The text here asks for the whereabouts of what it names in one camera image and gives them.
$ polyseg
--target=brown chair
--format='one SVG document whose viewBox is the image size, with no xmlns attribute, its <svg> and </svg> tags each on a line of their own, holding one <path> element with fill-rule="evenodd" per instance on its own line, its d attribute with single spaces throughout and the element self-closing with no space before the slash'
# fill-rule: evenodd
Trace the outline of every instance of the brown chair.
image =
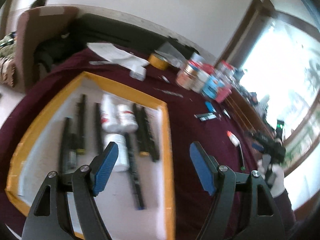
<svg viewBox="0 0 320 240">
<path fill-rule="evenodd" d="M 76 18 L 72 6 L 44 6 L 23 12 L 17 26 L 14 90 L 27 93 L 39 80 L 39 67 L 33 54 L 41 42 L 60 34 Z"/>
</svg>

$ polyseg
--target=maroon tablecloth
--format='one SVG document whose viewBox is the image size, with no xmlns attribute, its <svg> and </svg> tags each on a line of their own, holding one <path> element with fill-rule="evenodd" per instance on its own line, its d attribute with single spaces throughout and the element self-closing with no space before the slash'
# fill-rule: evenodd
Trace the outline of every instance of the maroon tablecloth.
<svg viewBox="0 0 320 240">
<path fill-rule="evenodd" d="M 146 55 L 135 53 L 146 58 Z M 118 65 L 92 66 L 90 60 L 101 60 L 99 56 L 85 49 L 73 55 L 57 67 L 50 75 L 38 82 L 17 105 L 0 129 L 0 220 L 21 235 L 25 217 L 9 202 L 4 192 L 9 171 L 10 159 L 23 134 L 44 108 L 44 106 L 73 78 L 82 71 L 88 71 L 117 82 L 126 84 L 167 103 L 174 167 L 176 201 L 176 239 L 194 240 L 204 223 L 212 199 L 203 191 L 196 171 L 189 157 L 189 146 L 199 141 L 204 150 L 216 158 L 220 164 L 240 172 L 238 151 L 227 137 L 227 131 L 234 133 L 241 142 L 247 171 L 256 169 L 250 146 L 244 138 L 240 126 L 222 113 L 221 106 L 213 103 L 222 119 L 199 122 L 194 114 L 207 113 L 205 100 L 201 95 L 188 91 L 175 84 L 175 74 L 160 71 L 149 66 L 145 81 L 129 77 L 129 71 Z M 166 83 L 164 75 L 171 83 Z M 159 90 L 180 93 L 183 98 L 165 94 Z M 232 216 L 229 221 L 230 236 L 237 226 L 240 210 L 240 197 L 235 196 Z"/>
</svg>

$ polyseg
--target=white container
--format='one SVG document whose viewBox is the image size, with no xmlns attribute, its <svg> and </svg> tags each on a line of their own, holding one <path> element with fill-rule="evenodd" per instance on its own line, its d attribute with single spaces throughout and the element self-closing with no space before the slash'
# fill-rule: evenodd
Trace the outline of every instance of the white container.
<svg viewBox="0 0 320 240">
<path fill-rule="evenodd" d="M 107 133 L 118 133 L 121 130 L 117 119 L 116 106 L 111 96 L 104 94 L 101 102 L 101 126 Z"/>
<path fill-rule="evenodd" d="M 140 81 L 144 81 L 146 78 L 147 70 L 142 66 L 133 66 L 129 73 L 129 76 Z"/>
<path fill-rule="evenodd" d="M 123 133 L 132 133 L 138 129 L 136 118 L 130 106 L 123 104 L 118 105 L 118 115 Z"/>
<path fill-rule="evenodd" d="M 124 136 L 116 133 L 107 134 L 104 139 L 104 147 L 107 147 L 110 142 L 115 142 L 119 148 L 118 159 L 116 160 L 112 171 L 127 171 L 129 169 L 129 159 Z"/>
<path fill-rule="evenodd" d="M 196 93 L 200 93 L 202 91 L 202 88 L 204 87 L 204 84 L 209 79 L 209 77 L 210 75 L 208 73 L 206 73 L 203 70 L 199 70 L 196 81 L 193 84 L 193 87 L 191 89 Z"/>
</svg>

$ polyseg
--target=wooden furniture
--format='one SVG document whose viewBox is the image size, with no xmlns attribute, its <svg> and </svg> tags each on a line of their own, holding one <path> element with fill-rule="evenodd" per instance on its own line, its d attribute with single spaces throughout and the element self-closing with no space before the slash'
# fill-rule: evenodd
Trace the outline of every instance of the wooden furniture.
<svg viewBox="0 0 320 240">
<path fill-rule="evenodd" d="M 273 137 L 273 134 L 263 123 L 261 117 L 257 114 L 247 99 L 240 95 L 238 90 L 235 88 L 232 89 L 232 94 L 226 98 L 226 103 L 233 109 L 235 118 L 243 130 L 259 130 Z"/>
<path fill-rule="evenodd" d="M 27 93 L 39 79 L 39 68 L 33 54 L 38 44 L 59 35 L 77 16 L 72 6 L 44 6 L 23 12 L 18 20 L 15 56 L 15 86 Z"/>
</svg>

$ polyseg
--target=white glue bottle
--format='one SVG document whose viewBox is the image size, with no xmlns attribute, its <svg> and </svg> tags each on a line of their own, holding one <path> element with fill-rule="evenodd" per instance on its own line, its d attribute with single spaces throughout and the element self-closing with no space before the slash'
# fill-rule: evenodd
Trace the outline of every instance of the white glue bottle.
<svg viewBox="0 0 320 240">
<path fill-rule="evenodd" d="M 127 171 L 129 169 L 129 159 L 124 136 L 115 133 L 107 134 L 104 139 L 104 147 L 107 147 L 110 142 L 115 142 L 119 149 L 118 159 L 116 160 L 112 171 Z"/>
<path fill-rule="evenodd" d="M 118 133 L 121 129 L 117 119 L 116 106 L 108 94 L 104 94 L 101 101 L 101 126 L 107 133 Z"/>
<path fill-rule="evenodd" d="M 120 127 L 123 133 L 132 133 L 138 129 L 138 124 L 134 113 L 128 105 L 118 105 L 118 114 L 120 119 Z"/>
</svg>

